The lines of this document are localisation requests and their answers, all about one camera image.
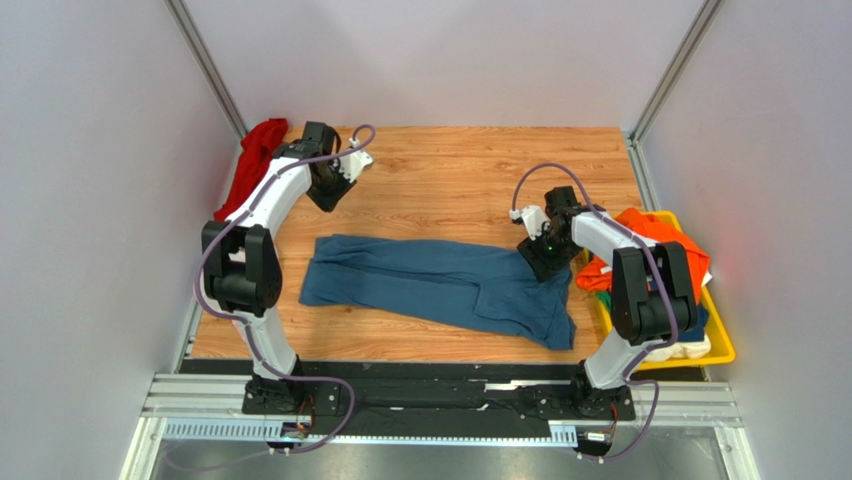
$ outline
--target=wooden floor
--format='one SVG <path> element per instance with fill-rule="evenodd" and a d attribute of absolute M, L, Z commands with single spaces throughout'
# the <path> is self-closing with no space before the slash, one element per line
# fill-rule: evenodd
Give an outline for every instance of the wooden floor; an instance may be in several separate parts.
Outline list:
<path fill-rule="evenodd" d="M 340 129 L 348 135 L 351 129 Z M 300 130 L 288 139 L 298 138 Z M 375 159 L 330 214 L 307 196 L 296 203 L 275 243 L 284 274 L 278 301 L 284 330 L 303 359 L 459 362 L 576 362 L 597 349 L 602 332 L 591 297 L 572 286 L 568 313 L 577 325 L 572 351 L 359 307 L 306 307 L 299 290 L 317 237 L 333 233 L 393 239 L 436 238 L 515 248 L 525 230 L 508 218 L 521 175 L 560 162 L 611 212 L 640 207 L 621 132 L 609 128 L 380 128 Z M 571 184 L 556 169 L 533 174 L 518 206 L 544 206 L 543 195 Z M 204 316 L 194 357 L 248 357 L 228 321 Z"/>

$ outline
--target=orange shirt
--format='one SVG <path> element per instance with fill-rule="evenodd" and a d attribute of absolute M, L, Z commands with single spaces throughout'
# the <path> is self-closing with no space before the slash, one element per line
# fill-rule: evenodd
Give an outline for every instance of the orange shirt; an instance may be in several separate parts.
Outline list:
<path fill-rule="evenodd" d="M 650 214 L 642 214 L 635 208 L 628 208 L 621 215 L 615 217 L 618 223 L 633 230 L 634 232 L 648 238 L 665 243 L 678 242 L 686 250 L 686 259 L 689 263 L 689 277 L 692 280 L 692 290 L 695 301 L 701 298 L 701 282 L 710 268 L 710 257 L 698 248 L 691 238 L 677 231 L 668 223 L 665 223 Z M 612 272 L 601 273 L 606 263 L 595 257 L 588 265 L 577 274 L 577 286 L 590 292 L 602 292 L 612 287 Z"/>

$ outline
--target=white enclosure wall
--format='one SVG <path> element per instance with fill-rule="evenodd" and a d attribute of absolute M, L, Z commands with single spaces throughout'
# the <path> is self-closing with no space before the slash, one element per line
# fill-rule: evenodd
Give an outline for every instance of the white enclosure wall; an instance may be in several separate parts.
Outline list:
<path fill-rule="evenodd" d="M 116 478 L 237 138 L 161 1 L 0 7 L 0 469 Z"/>
<path fill-rule="evenodd" d="M 187 0 L 249 127 L 619 126 L 701 0 Z"/>
<path fill-rule="evenodd" d="M 762 475 L 849 478 L 852 3 L 728 1 L 644 144 L 713 258 Z"/>

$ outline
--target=yellow plastic bin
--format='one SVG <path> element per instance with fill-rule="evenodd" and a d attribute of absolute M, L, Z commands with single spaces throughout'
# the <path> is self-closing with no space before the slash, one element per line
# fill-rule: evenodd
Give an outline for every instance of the yellow plastic bin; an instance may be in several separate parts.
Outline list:
<path fill-rule="evenodd" d="M 680 223 L 677 221 L 677 217 L 672 212 L 667 211 L 658 211 L 658 212 L 647 212 L 651 215 L 654 215 L 658 219 L 663 222 L 668 223 L 669 225 L 678 229 L 678 231 L 683 231 L 680 228 Z M 585 263 L 589 262 L 589 252 L 586 250 L 584 253 Z M 707 309 L 707 312 L 710 314 L 707 319 L 707 327 L 704 329 L 704 333 L 707 334 L 707 337 L 710 339 L 710 352 L 707 355 L 704 355 L 701 358 L 671 358 L 664 362 L 642 362 L 642 365 L 639 366 L 637 370 L 654 370 L 658 368 L 675 368 L 675 367 L 696 367 L 702 365 L 718 365 L 721 363 L 731 363 L 737 357 L 736 352 L 734 352 L 734 346 L 731 344 L 731 339 L 728 337 L 728 332 L 725 331 L 725 325 L 722 323 L 722 319 L 719 317 L 719 312 L 716 310 L 716 305 L 713 303 L 713 297 L 710 295 L 710 291 L 707 290 L 707 287 L 701 288 L 701 305 Z M 595 299 L 595 310 L 598 313 L 598 319 L 601 322 L 601 328 L 603 328 L 604 335 L 609 335 L 609 332 L 612 330 L 612 318 L 609 316 L 609 311 L 598 299 Z"/>

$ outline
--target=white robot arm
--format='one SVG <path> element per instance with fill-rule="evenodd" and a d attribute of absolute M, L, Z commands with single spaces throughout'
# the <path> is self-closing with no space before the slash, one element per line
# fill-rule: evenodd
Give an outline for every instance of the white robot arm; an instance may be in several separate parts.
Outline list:
<path fill-rule="evenodd" d="M 515 223 L 526 227 L 528 238 L 518 250 L 538 280 L 546 281 L 567 268 L 583 248 L 600 257 L 613 272 L 614 329 L 583 362 L 585 375 L 578 379 L 578 401 L 587 403 L 586 408 L 593 412 L 608 404 L 606 399 L 625 385 L 648 348 L 663 343 L 672 333 L 661 294 L 648 290 L 652 267 L 643 256 L 640 242 L 654 256 L 678 331 L 688 331 L 697 324 L 686 252 L 678 243 L 660 244 L 635 232 L 627 235 L 608 213 L 593 213 L 581 205 L 572 187 L 556 188 L 545 199 L 545 211 L 528 206 L 510 212 Z"/>
<path fill-rule="evenodd" d="M 254 373 L 263 378 L 277 380 L 279 377 L 272 370 L 293 373 L 298 359 L 287 342 L 275 307 L 282 288 L 275 234 L 303 194 L 307 193 L 323 210 L 331 211 L 373 162 L 362 149 L 339 160 L 304 163 L 306 159 L 330 154 L 334 138 L 339 137 L 331 127 L 308 122 L 302 139 L 284 144 L 275 152 L 266 176 L 248 200 L 225 223 L 209 222 L 202 233 L 202 246 L 207 249 L 227 223 L 236 222 L 229 234 L 213 246 L 215 250 L 204 268 L 204 291 L 222 310 L 240 317 L 234 325 L 250 347 Z M 352 149 L 359 145 L 354 138 L 349 142 Z"/>

